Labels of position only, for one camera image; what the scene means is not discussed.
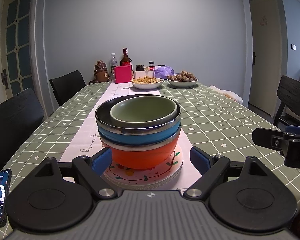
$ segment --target red box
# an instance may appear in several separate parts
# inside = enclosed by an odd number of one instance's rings
[[[131,81],[131,65],[127,66],[118,66],[114,68],[115,82],[118,83],[127,83]]]

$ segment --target white door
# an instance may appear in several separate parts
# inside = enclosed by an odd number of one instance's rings
[[[277,0],[250,2],[254,65],[249,103],[274,115],[281,73],[281,26]]]
[[[1,24],[2,77],[7,98],[32,88],[30,58],[31,0],[4,0]]]

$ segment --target metal screw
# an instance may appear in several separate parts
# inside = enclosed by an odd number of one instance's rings
[[[99,190],[99,195],[103,197],[112,197],[114,195],[114,190],[110,188],[103,188]]]
[[[202,195],[202,191],[197,188],[191,188],[186,191],[186,194],[190,197],[199,197]]]

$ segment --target chair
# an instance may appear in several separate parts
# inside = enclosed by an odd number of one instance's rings
[[[73,71],[62,77],[50,79],[50,84],[59,106],[62,106],[80,89],[86,86],[79,70]]]
[[[0,170],[39,127],[44,111],[31,88],[0,104]]]
[[[282,115],[284,107],[287,106],[292,112],[300,116],[300,82],[287,76],[282,76],[277,96],[281,100],[281,104],[274,118],[274,125],[278,127],[279,122],[284,125],[298,125],[300,122],[289,115]]]

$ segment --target stack of bowls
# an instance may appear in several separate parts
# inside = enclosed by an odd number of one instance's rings
[[[149,169],[164,162],[181,131],[181,107],[170,98],[129,95],[102,103],[96,110],[101,142],[112,159],[132,169]]]

